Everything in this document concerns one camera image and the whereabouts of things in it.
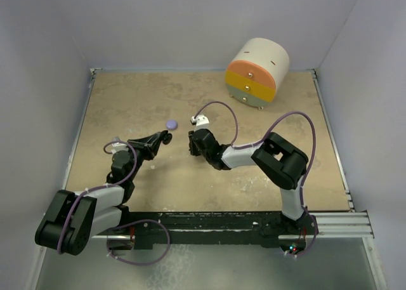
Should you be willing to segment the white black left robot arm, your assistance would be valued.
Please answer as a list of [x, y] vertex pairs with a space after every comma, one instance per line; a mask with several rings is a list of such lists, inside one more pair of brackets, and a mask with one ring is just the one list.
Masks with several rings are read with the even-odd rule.
[[35, 243], [76, 256], [94, 235], [108, 229], [126, 233], [131, 220], [120, 206], [132, 196], [134, 178], [143, 162], [154, 159], [159, 147], [171, 140], [172, 134], [164, 130], [145, 138], [107, 143], [103, 151], [111, 155], [112, 163], [105, 183], [82, 191], [57, 191], [36, 230]]

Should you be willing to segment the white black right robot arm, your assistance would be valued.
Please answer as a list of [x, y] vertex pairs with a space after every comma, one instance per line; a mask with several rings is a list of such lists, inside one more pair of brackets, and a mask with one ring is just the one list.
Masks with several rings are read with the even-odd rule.
[[309, 159], [303, 151], [275, 132], [268, 134], [259, 145], [244, 145], [242, 149], [218, 143], [208, 129], [189, 131], [188, 139], [190, 154], [201, 155], [214, 169], [257, 166], [280, 189], [283, 229], [296, 234], [304, 227], [299, 182], [304, 179]]

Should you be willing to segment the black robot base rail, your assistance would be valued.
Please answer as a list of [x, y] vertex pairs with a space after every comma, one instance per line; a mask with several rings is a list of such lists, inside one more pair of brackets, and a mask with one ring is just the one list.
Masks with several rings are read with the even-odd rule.
[[303, 214], [296, 221], [280, 211], [131, 212], [122, 214], [117, 227], [102, 235], [109, 239], [134, 236], [135, 249], [155, 244], [255, 245], [305, 249], [318, 234], [316, 217]]

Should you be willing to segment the purple round earbud charging case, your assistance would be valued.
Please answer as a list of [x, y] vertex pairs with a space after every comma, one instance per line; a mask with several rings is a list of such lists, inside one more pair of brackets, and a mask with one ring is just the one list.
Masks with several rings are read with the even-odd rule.
[[174, 119], [170, 119], [166, 122], [166, 128], [170, 131], [176, 130], [178, 128], [178, 122]]

